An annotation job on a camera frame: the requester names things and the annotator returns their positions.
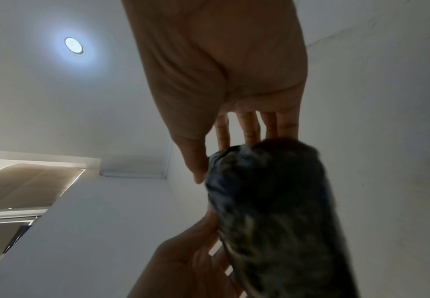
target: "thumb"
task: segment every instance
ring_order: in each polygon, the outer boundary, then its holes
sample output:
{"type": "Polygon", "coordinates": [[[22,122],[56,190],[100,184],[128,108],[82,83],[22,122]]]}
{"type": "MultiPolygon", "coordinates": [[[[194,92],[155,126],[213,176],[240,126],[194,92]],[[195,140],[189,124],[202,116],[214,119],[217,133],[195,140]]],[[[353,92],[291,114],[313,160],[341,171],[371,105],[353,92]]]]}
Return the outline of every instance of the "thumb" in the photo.
{"type": "Polygon", "coordinates": [[[217,228],[215,214],[209,205],[204,217],[195,225],[163,242],[155,252],[155,259],[159,262],[189,262],[193,255],[213,238],[217,228]]]}
{"type": "Polygon", "coordinates": [[[201,184],[209,169],[209,160],[206,154],[205,139],[188,140],[174,137],[173,141],[179,147],[187,168],[194,174],[194,181],[201,184]]]}

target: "black object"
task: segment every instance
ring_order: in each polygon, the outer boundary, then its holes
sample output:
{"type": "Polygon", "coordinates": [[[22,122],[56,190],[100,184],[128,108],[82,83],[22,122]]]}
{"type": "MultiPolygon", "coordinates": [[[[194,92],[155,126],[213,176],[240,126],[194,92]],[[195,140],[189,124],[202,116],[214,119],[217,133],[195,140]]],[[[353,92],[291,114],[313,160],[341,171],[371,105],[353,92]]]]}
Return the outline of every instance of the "black object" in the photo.
{"type": "Polygon", "coordinates": [[[8,252],[14,246],[14,244],[17,243],[17,241],[19,241],[19,239],[25,234],[25,232],[30,229],[30,227],[31,225],[21,226],[15,233],[14,237],[12,237],[12,239],[10,240],[9,244],[7,245],[3,253],[8,252]]]}
{"type": "Polygon", "coordinates": [[[249,297],[359,297],[316,149],[289,138],[230,147],[209,158],[205,183],[249,297]]]}

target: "hand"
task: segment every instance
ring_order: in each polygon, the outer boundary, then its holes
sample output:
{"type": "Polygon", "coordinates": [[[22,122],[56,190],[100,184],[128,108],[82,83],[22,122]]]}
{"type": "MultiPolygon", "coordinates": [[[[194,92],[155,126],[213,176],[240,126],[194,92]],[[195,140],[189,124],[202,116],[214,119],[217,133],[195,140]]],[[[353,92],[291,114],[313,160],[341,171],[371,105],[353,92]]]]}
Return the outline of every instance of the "hand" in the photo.
{"type": "Polygon", "coordinates": [[[297,138],[307,54],[292,0],[123,0],[148,83],[187,167],[202,183],[213,125],[230,146],[228,112],[245,141],[297,138]]]}
{"type": "Polygon", "coordinates": [[[238,298],[242,289],[221,247],[212,257],[218,240],[216,218],[207,214],[182,234],[158,247],[128,298],[238,298]]]}

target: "ceiling light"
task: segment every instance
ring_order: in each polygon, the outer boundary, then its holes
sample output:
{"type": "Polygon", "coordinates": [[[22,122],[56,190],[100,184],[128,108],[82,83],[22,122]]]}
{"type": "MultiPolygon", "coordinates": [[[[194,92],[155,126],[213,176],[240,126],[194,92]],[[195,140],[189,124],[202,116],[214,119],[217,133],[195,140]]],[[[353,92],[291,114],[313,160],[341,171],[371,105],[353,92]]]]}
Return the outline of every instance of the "ceiling light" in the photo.
{"type": "Polygon", "coordinates": [[[68,37],[64,40],[64,43],[69,48],[69,50],[72,51],[73,53],[78,55],[84,53],[84,48],[76,39],[72,37],[68,37]]]}

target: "round light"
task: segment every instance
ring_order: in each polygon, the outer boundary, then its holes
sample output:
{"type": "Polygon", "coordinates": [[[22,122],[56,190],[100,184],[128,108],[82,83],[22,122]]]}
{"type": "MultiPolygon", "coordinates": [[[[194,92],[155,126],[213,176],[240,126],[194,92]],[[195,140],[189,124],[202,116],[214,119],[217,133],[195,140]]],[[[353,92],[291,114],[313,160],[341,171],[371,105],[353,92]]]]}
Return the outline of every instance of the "round light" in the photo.
{"type": "Polygon", "coordinates": [[[64,43],[69,48],[69,50],[72,51],[73,53],[78,55],[84,53],[84,49],[82,48],[82,45],[76,39],[72,37],[68,37],[64,40],[64,43]]]}

